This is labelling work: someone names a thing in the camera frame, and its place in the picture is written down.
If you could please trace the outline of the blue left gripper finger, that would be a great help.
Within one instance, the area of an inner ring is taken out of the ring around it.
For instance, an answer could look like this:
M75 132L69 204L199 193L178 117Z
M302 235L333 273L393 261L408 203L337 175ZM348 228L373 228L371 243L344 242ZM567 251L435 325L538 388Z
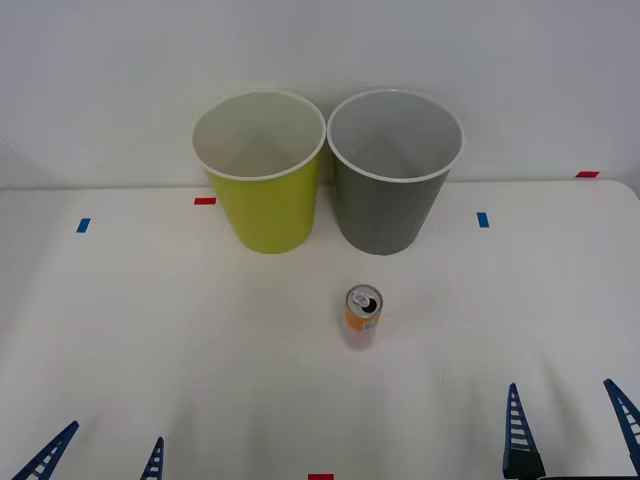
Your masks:
M13 480L49 480L78 428L79 423L76 420L72 421L37 453Z
M159 437L145 465L141 480L162 480L164 471L164 438Z

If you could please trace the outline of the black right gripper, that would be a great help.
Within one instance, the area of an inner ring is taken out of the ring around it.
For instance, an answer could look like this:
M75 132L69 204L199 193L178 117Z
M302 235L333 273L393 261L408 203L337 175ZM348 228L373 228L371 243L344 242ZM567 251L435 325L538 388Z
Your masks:
M639 410L611 379L604 387L613 405L629 456L639 457ZM536 480L640 480L639 475L546 476L541 455L528 424L515 383L509 385L505 415L505 445L502 463L505 478Z

